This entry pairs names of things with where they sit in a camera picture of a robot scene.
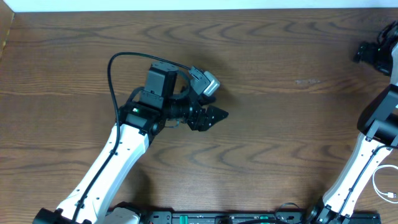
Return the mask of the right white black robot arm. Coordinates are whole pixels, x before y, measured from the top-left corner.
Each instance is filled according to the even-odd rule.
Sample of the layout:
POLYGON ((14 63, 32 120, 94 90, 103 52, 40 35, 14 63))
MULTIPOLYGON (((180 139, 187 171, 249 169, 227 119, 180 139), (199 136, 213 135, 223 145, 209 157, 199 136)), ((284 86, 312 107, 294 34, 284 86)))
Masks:
POLYGON ((353 59, 390 78, 389 85, 361 113, 355 148, 336 182, 306 215, 304 223, 349 223, 354 207, 380 163, 397 149, 397 22, 363 42, 353 59))

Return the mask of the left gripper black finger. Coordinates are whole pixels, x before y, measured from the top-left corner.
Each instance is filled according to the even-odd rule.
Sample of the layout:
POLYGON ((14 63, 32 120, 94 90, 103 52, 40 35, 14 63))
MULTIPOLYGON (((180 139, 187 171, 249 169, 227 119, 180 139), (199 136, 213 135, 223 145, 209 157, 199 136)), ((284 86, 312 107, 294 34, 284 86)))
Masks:
POLYGON ((204 105, 209 105, 212 104, 216 101, 216 97, 215 96, 206 96, 206 95, 201 95, 198 99, 198 102, 201 106, 204 105))
POLYGON ((215 106, 207 107, 205 113, 201 116, 199 122, 199 131, 207 131, 213 127, 217 122, 222 121, 228 117, 229 113, 215 106))

